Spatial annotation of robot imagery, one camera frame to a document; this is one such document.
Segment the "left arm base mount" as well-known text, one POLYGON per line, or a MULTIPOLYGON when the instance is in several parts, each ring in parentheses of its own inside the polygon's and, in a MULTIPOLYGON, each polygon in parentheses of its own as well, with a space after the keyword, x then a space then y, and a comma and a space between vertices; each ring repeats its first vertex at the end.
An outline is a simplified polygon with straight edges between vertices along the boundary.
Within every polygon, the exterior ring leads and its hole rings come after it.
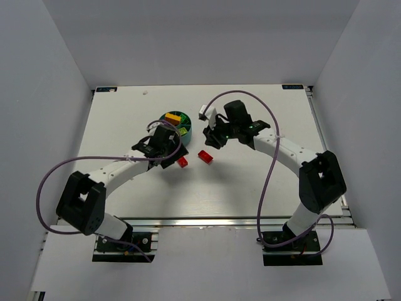
POLYGON ((133 231, 130 245, 114 243, 100 236, 95 240, 92 262, 151 263, 156 255, 159 232, 150 228, 133 231))

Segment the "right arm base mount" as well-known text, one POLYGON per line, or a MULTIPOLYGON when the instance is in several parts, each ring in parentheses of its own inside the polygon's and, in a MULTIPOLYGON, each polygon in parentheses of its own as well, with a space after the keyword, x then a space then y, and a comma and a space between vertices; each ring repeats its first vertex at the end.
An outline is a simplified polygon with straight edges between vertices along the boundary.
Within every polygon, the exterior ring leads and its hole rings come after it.
POLYGON ((316 231, 311 231, 304 238, 279 248, 263 245, 263 264, 265 267, 300 267, 322 266, 320 242, 316 231))

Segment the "small green lego brick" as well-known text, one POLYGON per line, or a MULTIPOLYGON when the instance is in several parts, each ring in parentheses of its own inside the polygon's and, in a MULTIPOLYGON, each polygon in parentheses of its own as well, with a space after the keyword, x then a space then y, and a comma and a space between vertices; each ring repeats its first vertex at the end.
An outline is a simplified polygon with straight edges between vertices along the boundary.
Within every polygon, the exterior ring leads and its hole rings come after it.
POLYGON ((182 125, 190 124, 190 118, 186 114, 180 114, 180 123, 182 125))

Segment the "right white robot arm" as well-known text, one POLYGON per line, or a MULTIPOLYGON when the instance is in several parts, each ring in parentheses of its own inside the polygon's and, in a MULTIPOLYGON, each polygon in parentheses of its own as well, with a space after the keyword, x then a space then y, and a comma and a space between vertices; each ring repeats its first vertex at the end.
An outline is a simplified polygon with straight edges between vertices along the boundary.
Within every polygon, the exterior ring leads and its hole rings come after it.
POLYGON ((276 134, 268 123, 253 121, 240 100, 225 104, 224 110, 226 114, 221 115, 212 106, 201 107, 199 118, 208 123, 203 130, 206 145, 220 149, 229 139, 236 139, 270 156, 297 176, 300 204, 283 226, 288 238, 309 230, 345 194, 345 180, 334 153, 308 150, 276 134))

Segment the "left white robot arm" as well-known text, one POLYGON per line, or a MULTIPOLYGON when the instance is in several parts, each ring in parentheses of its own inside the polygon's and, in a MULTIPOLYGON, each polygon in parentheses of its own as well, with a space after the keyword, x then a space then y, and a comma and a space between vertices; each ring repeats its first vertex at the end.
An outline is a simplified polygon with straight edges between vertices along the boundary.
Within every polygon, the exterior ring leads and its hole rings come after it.
POLYGON ((106 200, 120 186, 154 167, 171 166, 189 153, 180 135, 166 125, 133 145, 122 160, 89 173, 69 176, 56 214, 83 235, 98 234, 115 241, 132 242, 133 228, 105 211, 106 200))

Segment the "long yellow lego brick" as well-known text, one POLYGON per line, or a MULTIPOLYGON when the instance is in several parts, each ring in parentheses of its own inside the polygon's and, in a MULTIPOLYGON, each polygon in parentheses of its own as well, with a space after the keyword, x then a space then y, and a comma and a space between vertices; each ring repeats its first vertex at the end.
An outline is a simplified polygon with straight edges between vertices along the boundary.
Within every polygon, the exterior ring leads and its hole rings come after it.
POLYGON ((179 125, 181 123, 181 117, 171 113, 166 113, 164 119, 173 125, 179 125))

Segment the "red lego brick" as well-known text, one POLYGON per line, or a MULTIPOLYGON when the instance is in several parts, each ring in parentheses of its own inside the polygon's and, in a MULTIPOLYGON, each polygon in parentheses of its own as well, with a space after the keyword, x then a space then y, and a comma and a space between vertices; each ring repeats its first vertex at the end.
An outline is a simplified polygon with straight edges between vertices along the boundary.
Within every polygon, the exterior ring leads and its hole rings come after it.
POLYGON ((206 164, 210 164, 213 161, 213 157, 208 154, 206 151, 201 150, 198 153, 198 158, 201 159, 203 162, 205 162, 206 164))
POLYGON ((177 163, 181 168, 188 166, 188 161, 185 157, 181 157, 180 159, 178 159, 177 163))

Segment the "pale green sloped lego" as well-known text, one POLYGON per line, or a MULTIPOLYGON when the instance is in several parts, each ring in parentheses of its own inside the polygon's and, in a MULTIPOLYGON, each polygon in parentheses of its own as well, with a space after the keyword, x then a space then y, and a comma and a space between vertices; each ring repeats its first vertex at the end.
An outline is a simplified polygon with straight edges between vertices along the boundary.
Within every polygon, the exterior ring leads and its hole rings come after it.
POLYGON ((181 135, 181 136, 184 136, 184 135, 187 135, 189 132, 188 132, 188 130, 185 128, 185 127, 180 127, 179 128, 179 134, 181 135))

